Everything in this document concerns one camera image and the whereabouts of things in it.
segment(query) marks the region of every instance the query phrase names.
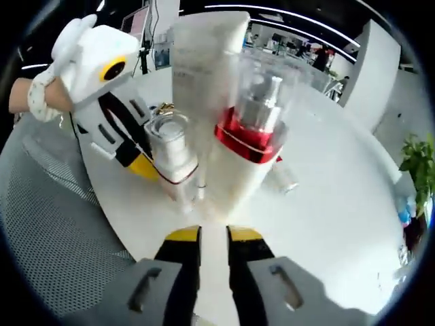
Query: chair backrest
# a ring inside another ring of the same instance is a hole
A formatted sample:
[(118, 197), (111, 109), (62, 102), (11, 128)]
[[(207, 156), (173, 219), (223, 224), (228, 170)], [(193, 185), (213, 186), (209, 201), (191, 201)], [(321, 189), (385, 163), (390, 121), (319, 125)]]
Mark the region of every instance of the chair backrest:
[(0, 226), (31, 288), (57, 316), (98, 303), (134, 263), (110, 227), (76, 139), (30, 114), (0, 155)]

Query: white round table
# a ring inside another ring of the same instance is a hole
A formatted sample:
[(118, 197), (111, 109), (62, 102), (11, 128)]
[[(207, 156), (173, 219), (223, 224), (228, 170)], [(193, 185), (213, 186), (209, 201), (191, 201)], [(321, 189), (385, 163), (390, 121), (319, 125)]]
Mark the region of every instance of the white round table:
[[(149, 105), (171, 102), (171, 71), (136, 79)], [(266, 180), (237, 225), (254, 228), (276, 257), (287, 256), (318, 278), (339, 306), (376, 314), (392, 290), (380, 275), (400, 267), (402, 226), (392, 195), (397, 166), (385, 164), (389, 158), (377, 140), (314, 89), (292, 114), (281, 157), (300, 185), (281, 195)], [(104, 213), (137, 261), (153, 258), (167, 234), (196, 223), (181, 216), (159, 184), (107, 161), (85, 142), (82, 152)], [(222, 325), (210, 311), (196, 313)]]

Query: ceiling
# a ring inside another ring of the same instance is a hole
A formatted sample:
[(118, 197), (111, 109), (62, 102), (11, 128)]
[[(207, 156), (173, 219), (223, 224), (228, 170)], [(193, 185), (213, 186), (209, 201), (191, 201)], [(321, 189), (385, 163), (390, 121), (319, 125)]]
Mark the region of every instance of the ceiling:
[[(180, 0), (182, 14), (194, 14), (213, 10), (241, 10), (240, 8), (205, 9), (206, 5), (241, 4), (270, 7), (294, 12), (316, 21), (322, 22), (336, 29), (346, 36), (354, 39), (361, 32), (363, 26), (372, 18), (385, 26), (385, 23), (369, 9), (358, 3), (360, 0)], [(38, 28), (21, 44), (21, 52), (26, 65), (46, 63), (50, 61), (50, 51), (57, 35), (72, 18), (83, 17), (94, 13), (101, 0), (66, 0), (54, 13), (48, 17)], [(381, 10), (382, 1), (366, 0)], [(127, 14), (141, 7), (142, 0), (105, 0), (105, 8), (99, 14), (97, 24), (108, 24), (120, 28), (122, 19)], [(244, 9), (252, 18), (266, 20), (260, 14), (274, 14), (259, 9)], [(348, 41), (337, 34), (312, 22), (283, 14), (282, 24), (300, 29), (343, 49)]]

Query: potted plant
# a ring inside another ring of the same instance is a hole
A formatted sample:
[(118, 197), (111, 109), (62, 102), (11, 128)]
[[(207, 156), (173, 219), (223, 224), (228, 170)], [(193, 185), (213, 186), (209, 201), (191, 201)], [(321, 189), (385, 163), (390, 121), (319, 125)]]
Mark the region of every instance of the potted plant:
[(435, 190), (434, 141), (428, 135), (427, 141), (420, 141), (410, 134), (402, 148), (404, 159), (399, 170), (409, 171), (417, 194), (417, 217), (424, 214), (424, 205)]

